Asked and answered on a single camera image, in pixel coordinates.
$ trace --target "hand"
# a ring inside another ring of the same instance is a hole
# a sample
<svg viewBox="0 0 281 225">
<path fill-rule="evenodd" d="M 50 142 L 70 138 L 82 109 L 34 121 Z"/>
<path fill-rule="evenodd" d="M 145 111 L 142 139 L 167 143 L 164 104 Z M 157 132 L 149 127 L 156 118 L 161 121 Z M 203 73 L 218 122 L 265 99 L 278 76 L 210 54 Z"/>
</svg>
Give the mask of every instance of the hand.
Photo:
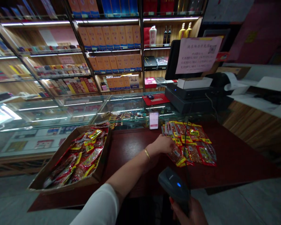
<svg viewBox="0 0 281 225">
<path fill-rule="evenodd" d="M 160 134 L 158 138 L 152 143 L 147 146 L 147 151 L 150 156 L 157 155 L 159 153 L 170 153 L 173 150 L 175 142 L 166 136 L 162 136 Z"/>
<path fill-rule="evenodd" d="M 174 215 L 178 217 L 181 225 L 208 225 L 202 206 L 197 199 L 190 197 L 190 200 L 188 201 L 190 209 L 188 217 L 181 210 L 178 203 L 176 203 L 171 197 L 170 202 L 172 209 L 174 210 Z"/>
</svg>

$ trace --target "white sleeve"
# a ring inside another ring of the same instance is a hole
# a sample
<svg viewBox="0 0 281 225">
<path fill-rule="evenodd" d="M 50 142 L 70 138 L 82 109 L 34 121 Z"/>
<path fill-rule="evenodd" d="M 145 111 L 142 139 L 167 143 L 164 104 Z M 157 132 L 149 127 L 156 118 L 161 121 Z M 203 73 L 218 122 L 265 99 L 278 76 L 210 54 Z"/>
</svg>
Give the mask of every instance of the white sleeve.
<svg viewBox="0 0 281 225">
<path fill-rule="evenodd" d="M 89 198 L 70 225 L 113 225 L 120 210 L 119 199 L 110 184 L 103 184 Z"/>
</svg>

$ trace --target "dark red countertop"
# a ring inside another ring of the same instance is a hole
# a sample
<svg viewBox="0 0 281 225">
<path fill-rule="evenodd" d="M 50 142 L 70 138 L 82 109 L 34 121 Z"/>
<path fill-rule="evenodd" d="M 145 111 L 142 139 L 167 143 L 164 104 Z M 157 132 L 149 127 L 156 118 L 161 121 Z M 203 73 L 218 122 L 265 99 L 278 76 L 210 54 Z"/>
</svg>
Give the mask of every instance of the dark red countertop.
<svg viewBox="0 0 281 225">
<path fill-rule="evenodd" d="M 217 155 L 217 166 L 204 166 L 200 163 L 188 166 L 192 189 L 220 187 L 281 177 L 280 169 L 217 122 L 198 124 L 203 126 L 205 133 L 212 141 Z M 160 129 L 149 130 L 147 128 L 113 131 L 101 182 L 60 193 L 40 194 L 28 211 L 84 205 L 92 193 L 115 171 L 152 143 L 160 133 Z M 176 167 L 163 154 L 160 155 L 157 165 L 139 179 L 129 196 L 133 198 L 164 194 L 157 178 L 158 174 L 167 166 L 174 169 L 186 181 L 185 168 Z"/>
</svg>

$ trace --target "glass display case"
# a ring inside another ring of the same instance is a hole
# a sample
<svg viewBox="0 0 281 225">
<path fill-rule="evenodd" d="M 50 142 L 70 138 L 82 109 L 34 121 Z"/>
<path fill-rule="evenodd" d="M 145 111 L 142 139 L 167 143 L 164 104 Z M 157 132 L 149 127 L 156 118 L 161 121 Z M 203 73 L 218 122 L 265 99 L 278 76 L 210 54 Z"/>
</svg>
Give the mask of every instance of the glass display case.
<svg viewBox="0 0 281 225">
<path fill-rule="evenodd" d="M 169 102 L 147 106 L 142 97 L 148 94 L 0 104 L 0 176 L 38 172 L 78 126 L 109 120 L 114 130 L 147 128 L 150 112 L 158 112 L 159 125 L 216 119 L 212 113 L 181 115 Z"/>
</svg>

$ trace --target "tiled floor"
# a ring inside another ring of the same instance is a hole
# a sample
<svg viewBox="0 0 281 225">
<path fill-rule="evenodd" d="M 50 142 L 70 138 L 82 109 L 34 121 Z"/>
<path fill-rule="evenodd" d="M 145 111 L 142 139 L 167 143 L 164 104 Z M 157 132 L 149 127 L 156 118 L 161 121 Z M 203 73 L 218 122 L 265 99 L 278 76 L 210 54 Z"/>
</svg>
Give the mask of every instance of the tiled floor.
<svg viewBox="0 0 281 225">
<path fill-rule="evenodd" d="M 27 213 L 37 197 L 26 190 L 34 176 L 0 178 L 1 224 L 69 224 L 78 210 L 45 210 Z M 264 180 L 208 196 L 193 190 L 212 224 L 281 224 L 281 178 Z"/>
</svg>

